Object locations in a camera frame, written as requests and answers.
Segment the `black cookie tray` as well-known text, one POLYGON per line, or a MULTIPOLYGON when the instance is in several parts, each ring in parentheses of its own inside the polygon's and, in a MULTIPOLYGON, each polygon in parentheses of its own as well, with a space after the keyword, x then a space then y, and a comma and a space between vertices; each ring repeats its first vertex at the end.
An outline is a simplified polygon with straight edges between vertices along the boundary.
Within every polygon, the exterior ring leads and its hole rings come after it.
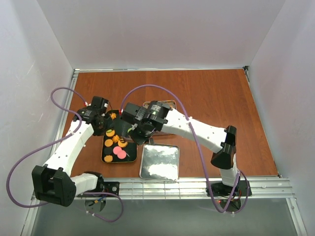
POLYGON ((137 158, 137 145, 124 139, 131 125, 120 118, 119 110, 108 111, 105 118, 107 123, 101 150, 102 162, 134 162, 137 158))

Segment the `pink sandwich cookie lower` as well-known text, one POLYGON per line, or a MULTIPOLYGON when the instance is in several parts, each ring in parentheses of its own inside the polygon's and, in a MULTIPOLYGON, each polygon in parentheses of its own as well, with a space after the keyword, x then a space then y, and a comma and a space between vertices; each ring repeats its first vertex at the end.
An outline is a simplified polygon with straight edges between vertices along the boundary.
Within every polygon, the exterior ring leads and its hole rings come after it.
POLYGON ((126 152, 124 150, 120 151, 118 154, 117 154, 117 157, 119 159, 125 159, 126 158, 126 152))

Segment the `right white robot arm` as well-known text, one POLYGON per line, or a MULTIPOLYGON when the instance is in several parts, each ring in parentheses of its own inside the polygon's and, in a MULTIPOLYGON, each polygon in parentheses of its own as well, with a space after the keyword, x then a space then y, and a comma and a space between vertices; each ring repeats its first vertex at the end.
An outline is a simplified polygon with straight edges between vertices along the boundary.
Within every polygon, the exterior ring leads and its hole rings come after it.
POLYGON ((150 102, 147 107, 127 103, 121 110, 120 118, 131 126, 129 131, 123 133, 123 137, 139 146, 156 132, 198 141, 213 153, 211 164, 219 169, 223 185, 234 187, 237 184, 236 127, 214 127, 189 118, 158 101, 150 102))

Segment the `black sandwich cookie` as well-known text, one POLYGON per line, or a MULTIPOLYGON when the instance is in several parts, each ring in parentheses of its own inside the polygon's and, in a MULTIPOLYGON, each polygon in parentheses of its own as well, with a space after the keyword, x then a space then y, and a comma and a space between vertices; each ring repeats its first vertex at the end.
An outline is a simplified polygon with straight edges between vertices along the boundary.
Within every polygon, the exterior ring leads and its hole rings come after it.
POLYGON ((104 154, 105 156, 111 155, 112 153, 113 153, 113 148, 112 148, 112 147, 105 147, 105 148, 103 149, 103 154, 104 154))

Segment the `orange scalloped cookie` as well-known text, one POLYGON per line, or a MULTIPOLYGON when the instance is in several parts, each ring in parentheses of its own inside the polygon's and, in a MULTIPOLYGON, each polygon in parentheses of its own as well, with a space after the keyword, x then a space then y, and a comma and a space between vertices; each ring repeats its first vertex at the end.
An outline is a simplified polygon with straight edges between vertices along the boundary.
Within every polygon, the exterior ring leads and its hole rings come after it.
POLYGON ((105 163, 110 163, 113 161, 113 156, 112 155, 106 155, 103 160, 105 163))

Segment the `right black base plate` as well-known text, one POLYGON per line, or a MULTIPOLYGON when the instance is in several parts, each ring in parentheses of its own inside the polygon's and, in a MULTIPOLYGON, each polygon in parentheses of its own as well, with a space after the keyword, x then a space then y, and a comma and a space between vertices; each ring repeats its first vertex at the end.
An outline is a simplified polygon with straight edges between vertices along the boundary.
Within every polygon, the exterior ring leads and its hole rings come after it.
MULTIPOLYGON (((211 183, 211 190, 214 197, 228 197, 231 193, 232 186, 227 186, 224 185, 221 181, 216 181, 211 183)), ((233 196, 245 197, 247 194, 248 196, 252 196, 250 183, 245 180, 240 180, 238 182, 238 185, 234 189, 233 196)))

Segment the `silver metal tongs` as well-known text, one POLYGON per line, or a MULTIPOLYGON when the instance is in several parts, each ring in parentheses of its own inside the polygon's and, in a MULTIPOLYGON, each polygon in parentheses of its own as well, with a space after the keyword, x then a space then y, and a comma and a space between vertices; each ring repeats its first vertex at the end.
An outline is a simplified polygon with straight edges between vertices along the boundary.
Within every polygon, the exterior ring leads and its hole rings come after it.
POLYGON ((148 144, 149 145, 155 145, 155 142, 154 142, 154 139, 153 138, 150 138, 149 140, 148 140, 148 144))

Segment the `orange flower cookie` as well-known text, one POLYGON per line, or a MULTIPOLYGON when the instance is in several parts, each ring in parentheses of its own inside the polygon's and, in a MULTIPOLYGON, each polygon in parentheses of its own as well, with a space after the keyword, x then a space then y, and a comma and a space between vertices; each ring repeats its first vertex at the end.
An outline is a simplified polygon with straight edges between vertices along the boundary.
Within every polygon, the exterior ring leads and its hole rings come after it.
POLYGON ((115 135, 112 137, 112 141, 113 143, 117 143, 120 140, 120 136, 119 135, 115 135))

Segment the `pink sandwich cookie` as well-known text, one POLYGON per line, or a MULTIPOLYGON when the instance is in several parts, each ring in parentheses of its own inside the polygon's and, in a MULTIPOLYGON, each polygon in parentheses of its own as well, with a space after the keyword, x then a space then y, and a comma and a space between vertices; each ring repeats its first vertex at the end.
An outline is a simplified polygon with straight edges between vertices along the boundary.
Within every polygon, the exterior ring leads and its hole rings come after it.
POLYGON ((113 148, 113 153, 117 155, 120 151, 122 151, 122 148, 120 146, 116 146, 113 148))
POLYGON ((125 159, 126 158, 126 152, 124 150, 120 151, 118 154, 117 154, 117 157, 119 159, 125 159))

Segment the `orange star cookie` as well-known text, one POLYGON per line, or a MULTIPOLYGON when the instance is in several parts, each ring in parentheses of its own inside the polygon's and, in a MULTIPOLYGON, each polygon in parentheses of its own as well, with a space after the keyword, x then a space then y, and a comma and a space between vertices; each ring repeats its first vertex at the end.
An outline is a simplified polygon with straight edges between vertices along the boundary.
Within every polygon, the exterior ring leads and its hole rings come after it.
POLYGON ((110 117, 111 117, 112 120, 114 120, 117 117, 117 115, 115 113, 111 113, 110 117))

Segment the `plain orange round cookie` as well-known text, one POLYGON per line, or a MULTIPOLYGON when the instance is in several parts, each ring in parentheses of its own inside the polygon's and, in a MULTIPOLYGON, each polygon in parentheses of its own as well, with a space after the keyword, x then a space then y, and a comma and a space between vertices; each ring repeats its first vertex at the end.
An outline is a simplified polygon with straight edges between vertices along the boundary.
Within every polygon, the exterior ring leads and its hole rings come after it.
POLYGON ((106 147, 111 147, 111 146, 113 145, 113 141, 112 141, 111 139, 106 139, 106 140, 104 141, 104 145, 105 145, 106 147))

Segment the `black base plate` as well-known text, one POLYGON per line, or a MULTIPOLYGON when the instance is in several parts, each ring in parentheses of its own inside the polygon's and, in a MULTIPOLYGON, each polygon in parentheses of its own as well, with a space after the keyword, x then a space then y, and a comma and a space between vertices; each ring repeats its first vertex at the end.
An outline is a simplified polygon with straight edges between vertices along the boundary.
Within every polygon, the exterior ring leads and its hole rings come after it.
MULTIPOLYGON (((224 185, 221 181, 216 181, 211 183, 211 190, 214 197, 228 197, 231 193, 232 186, 227 186, 224 185)), ((234 189, 233 196, 245 197, 247 194, 248 196, 252 196, 250 183, 245 180, 240 180, 238 182, 238 185, 234 189)))
POLYGON ((103 184, 103 192, 119 195, 120 183, 118 181, 106 181, 103 184))

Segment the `orange dotted round cookie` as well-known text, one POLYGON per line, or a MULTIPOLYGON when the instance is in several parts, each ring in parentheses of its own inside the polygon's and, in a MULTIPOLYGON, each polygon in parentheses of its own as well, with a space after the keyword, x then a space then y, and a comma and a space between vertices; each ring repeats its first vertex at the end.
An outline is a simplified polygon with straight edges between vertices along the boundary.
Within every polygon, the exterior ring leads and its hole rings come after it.
POLYGON ((125 148, 127 145, 128 145, 128 142, 125 141, 125 140, 123 140, 123 139, 120 139, 120 140, 118 141, 118 146, 119 146, 120 148, 125 148))

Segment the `pink sandwich cookie upper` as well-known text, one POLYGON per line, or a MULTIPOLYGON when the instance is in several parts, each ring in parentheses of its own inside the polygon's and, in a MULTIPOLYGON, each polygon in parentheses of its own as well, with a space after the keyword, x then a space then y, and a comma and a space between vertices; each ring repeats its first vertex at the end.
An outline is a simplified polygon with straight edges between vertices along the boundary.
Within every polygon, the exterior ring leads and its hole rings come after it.
POLYGON ((116 146, 113 148, 113 153, 117 155, 120 151, 122 151, 122 148, 120 146, 116 146))

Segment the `silver tin lid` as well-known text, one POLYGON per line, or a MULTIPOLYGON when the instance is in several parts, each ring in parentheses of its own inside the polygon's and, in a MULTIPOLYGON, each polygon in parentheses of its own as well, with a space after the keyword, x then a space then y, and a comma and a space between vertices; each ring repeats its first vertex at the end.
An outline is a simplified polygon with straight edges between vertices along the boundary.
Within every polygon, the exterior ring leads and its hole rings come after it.
POLYGON ((139 176, 142 179, 175 182, 179 177, 180 149, 173 145, 143 146, 139 176))

